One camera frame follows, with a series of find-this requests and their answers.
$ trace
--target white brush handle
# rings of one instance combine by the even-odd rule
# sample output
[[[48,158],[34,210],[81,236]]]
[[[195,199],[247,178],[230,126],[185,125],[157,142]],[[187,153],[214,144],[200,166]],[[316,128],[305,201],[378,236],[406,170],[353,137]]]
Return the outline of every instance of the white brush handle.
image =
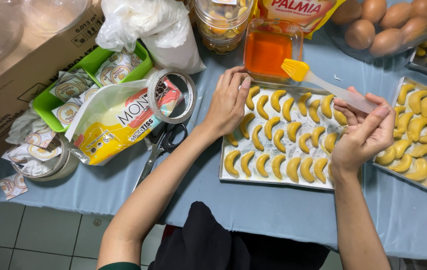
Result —
[[[319,87],[337,96],[339,99],[347,102],[348,105],[361,110],[362,112],[366,112],[367,114],[370,114],[375,108],[378,107],[377,104],[368,101],[363,95],[355,94],[340,87],[336,87],[333,84],[327,83],[326,81],[317,77],[311,70],[306,72],[303,81],[318,85]]]

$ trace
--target pastry brush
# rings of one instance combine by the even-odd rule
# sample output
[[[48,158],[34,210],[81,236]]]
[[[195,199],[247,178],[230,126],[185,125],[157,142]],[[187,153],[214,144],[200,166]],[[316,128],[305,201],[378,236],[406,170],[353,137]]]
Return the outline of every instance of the pastry brush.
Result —
[[[282,63],[282,70],[284,70],[294,81],[297,82],[310,82],[319,87],[329,91],[339,99],[345,101],[348,105],[370,114],[372,110],[377,108],[377,104],[368,101],[363,95],[349,92],[333,84],[327,83],[321,78],[317,77],[311,70],[309,65],[305,62],[285,59]]]

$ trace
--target brown egg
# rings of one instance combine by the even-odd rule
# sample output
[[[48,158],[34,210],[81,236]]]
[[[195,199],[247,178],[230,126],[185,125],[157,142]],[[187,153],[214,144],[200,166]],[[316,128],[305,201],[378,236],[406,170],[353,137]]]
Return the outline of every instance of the brown egg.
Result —
[[[345,31],[345,43],[357,50],[370,47],[374,37],[375,28],[372,22],[367,20],[354,21]]]
[[[427,28],[427,19],[425,17],[415,17],[407,21],[400,29],[403,34],[403,42],[407,43],[414,40],[425,32]]]
[[[373,24],[378,23],[387,11],[387,2],[385,0],[365,0],[361,5],[362,16],[360,18]]]
[[[332,14],[330,19],[336,25],[347,25],[362,15],[362,6],[357,0],[346,0]]]
[[[396,52],[402,42],[404,36],[400,29],[390,28],[378,33],[373,39],[372,46],[368,50],[373,56],[384,56]]]
[[[398,3],[387,9],[378,26],[382,29],[401,28],[409,19],[412,5],[409,3]]]
[[[427,0],[413,0],[412,12],[410,18],[413,17],[426,17],[427,18]]]

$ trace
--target white plastic bag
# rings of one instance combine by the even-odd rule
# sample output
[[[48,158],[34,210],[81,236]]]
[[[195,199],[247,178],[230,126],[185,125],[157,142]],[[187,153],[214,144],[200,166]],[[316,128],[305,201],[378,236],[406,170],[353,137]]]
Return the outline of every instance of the white plastic bag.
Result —
[[[188,74],[200,72],[205,65],[189,21],[189,11],[175,0],[102,1],[105,22],[95,39],[111,51],[123,47],[135,50],[142,39],[159,68],[174,67]]]

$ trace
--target tape roll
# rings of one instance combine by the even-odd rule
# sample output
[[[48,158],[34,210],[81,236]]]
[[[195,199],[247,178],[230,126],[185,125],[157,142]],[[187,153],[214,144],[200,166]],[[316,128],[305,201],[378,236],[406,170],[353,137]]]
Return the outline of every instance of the tape roll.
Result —
[[[156,101],[156,89],[158,83],[167,75],[176,75],[180,77],[186,84],[188,89],[188,96],[184,95],[186,109],[185,111],[177,117],[168,117],[160,111]],[[150,109],[153,114],[163,122],[169,124],[178,124],[187,120],[193,113],[193,109],[195,108],[195,104],[197,103],[197,89],[195,88],[195,83],[193,83],[192,78],[185,73],[184,71],[177,68],[166,68],[157,71],[152,75],[149,83],[149,87],[147,89],[147,101],[149,102]]]

